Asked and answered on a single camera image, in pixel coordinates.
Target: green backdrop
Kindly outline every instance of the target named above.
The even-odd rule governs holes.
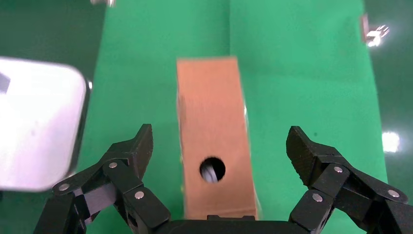
[[[183,217],[176,59],[238,57],[248,110],[253,176],[263,219],[287,220],[306,188],[285,153],[291,125],[335,146],[386,181],[374,76],[358,18],[361,0],[119,0],[108,9],[79,171],[151,123],[144,177]],[[88,233],[128,233],[113,207]],[[362,233],[335,211],[324,233]]]

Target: cardboard box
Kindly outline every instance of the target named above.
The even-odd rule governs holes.
[[[180,59],[177,72],[186,218],[256,217],[237,59]],[[218,182],[201,176],[205,161],[220,170],[215,175],[215,179],[222,177]],[[219,161],[225,165],[225,174]]]

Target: metal pin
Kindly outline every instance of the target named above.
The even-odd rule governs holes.
[[[59,186],[60,191],[65,191],[68,188],[69,188],[69,184],[62,184],[62,185]]]
[[[144,195],[145,194],[142,191],[138,191],[138,192],[135,193],[135,198],[136,199],[141,199],[141,198],[143,198]]]
[[[340,167],[334,167],[334,171],[336,171],[338,173],[342,173],[343,169],[341,169]]]
[[[400,197],[400,194],[394,190],[387,191],[392,197]]]
[[[319,194],[313,194],[313,199],[316,202],[322,202],[322,197]]]
[[[110,164],[109,164],[109,167],[110,168],[115,168],[117,166],[117,163],[116,162],[111,162]]]

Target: blurry white object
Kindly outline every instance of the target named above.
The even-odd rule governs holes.
[[[386,25],[382,25],[377,29],[370,31],[366,35],[367,46],[379,46],[381,43],[381,39],[385,37],[389,33],[389,27]]]
[[[73,67],[0,57],[0,190],[46,190],[66,176],[85,95]]]
[[[96,5],[100,3],[106,3],[108,7],[114,7],[116,0],[91,0],[91,4]]]
[[[383,151],[388,153],[396,153],[400,145],[400,137],[394,132],[384,132],[381,135],[383,142]]]

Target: circular hole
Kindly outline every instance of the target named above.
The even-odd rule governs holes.
[[[201,163],[199,173],[206,182],[217,183],[225,175],[225,165],[219,158],[209,157]]]

